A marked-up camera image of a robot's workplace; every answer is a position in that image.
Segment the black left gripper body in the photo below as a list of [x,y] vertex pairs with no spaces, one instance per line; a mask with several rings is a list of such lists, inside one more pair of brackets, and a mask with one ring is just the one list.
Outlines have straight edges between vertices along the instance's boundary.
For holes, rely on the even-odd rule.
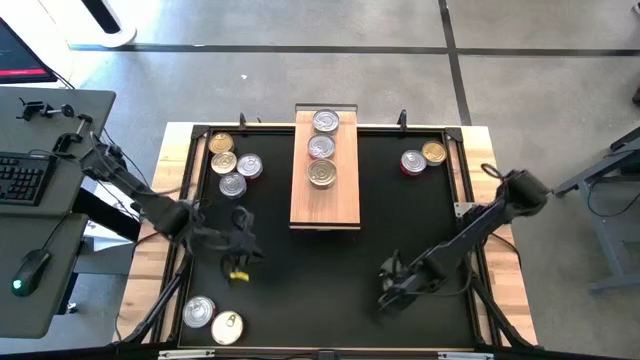
[[252,225],[235,225],[230,231],[222,233],[225,241],[220,268],[223,273],[244,272],[256,252],[256,236]]

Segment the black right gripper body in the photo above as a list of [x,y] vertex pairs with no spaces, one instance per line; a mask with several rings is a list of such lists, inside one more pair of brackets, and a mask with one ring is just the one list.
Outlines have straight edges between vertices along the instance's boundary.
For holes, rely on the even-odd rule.
[[406,265],[399,252],[394,252],[383,262],[380,280],[384,299],[434,293],[441,285],[441,280],[433,277],[422,262],[418,262],[417,266]]

